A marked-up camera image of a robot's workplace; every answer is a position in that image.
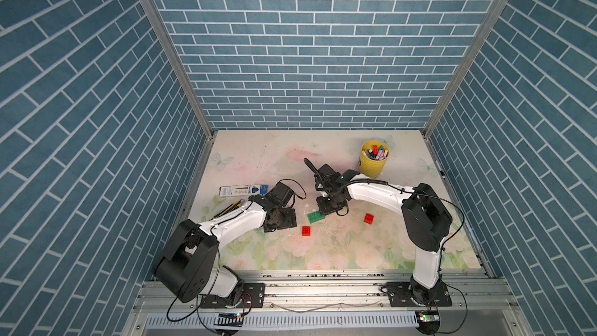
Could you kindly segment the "green lego plate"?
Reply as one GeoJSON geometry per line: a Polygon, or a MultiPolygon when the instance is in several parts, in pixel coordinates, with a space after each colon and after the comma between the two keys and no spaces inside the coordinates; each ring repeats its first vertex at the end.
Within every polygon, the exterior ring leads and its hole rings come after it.
{"type": "Polygon", "coordinates": [[[317,211],[317,212],[309,213],[307,215],[307,218],[308,218],[310,224],[314,224],[315,222],[319,222],[319,221],[325,219],[325,216],[321,212],[317,211]]]}

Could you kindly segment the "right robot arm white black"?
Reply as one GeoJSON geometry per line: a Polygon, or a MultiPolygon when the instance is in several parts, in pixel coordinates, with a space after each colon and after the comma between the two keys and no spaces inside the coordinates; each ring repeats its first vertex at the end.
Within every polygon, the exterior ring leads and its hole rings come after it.
{"type": "Polygon", "coordinates": [[[434,290],[440,280],[441,250],[449,235],[452,215],[432,188],[419,184],[405,188],[384,180],[361,178],[316,180],[322,195],[317,205],[323,214],[338,212],[351,200],[369,202],[395,212],[404,219],[407,236],[415,245],[413,289],[434,290]]]}

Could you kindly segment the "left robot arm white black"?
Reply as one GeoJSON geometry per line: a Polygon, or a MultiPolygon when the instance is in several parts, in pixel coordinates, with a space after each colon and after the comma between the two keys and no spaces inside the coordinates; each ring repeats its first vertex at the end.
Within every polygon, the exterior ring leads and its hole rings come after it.
{"type": "Polygon", "coordinates": [[[244,280],[222,266],[220,250],[259,228],[268,233],[295,227],[295,210],[270,202],[248,201],[202,223],[187,219],[175,228],[156,258],[153,275],[182,303],[215,296],[226,306],[236,305],[244,280]]]}

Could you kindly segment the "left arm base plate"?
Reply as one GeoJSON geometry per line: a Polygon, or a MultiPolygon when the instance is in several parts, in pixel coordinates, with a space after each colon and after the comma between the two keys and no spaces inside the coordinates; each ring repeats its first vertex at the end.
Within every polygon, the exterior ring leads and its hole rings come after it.
{"type": "Polygon", "coordinates": [[[200,302],[202,309],[225,309],[225,308],[262,308],[264,304],[265,284],[262,282],[245,282],[243,287],[239,284],[227,296],[220,297],[211,294],[203,297],[200,302]]]}

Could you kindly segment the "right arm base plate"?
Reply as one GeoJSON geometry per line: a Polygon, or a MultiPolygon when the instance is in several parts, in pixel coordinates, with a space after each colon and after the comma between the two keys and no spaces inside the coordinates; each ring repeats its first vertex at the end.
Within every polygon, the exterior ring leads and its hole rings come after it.
{"type": "Polygon", "coordinates": [[[432,289],[417,282],[387,282],[380,287],[392,307],[450,307],[452,299],[447,285],[439,280],[432,289]]]}

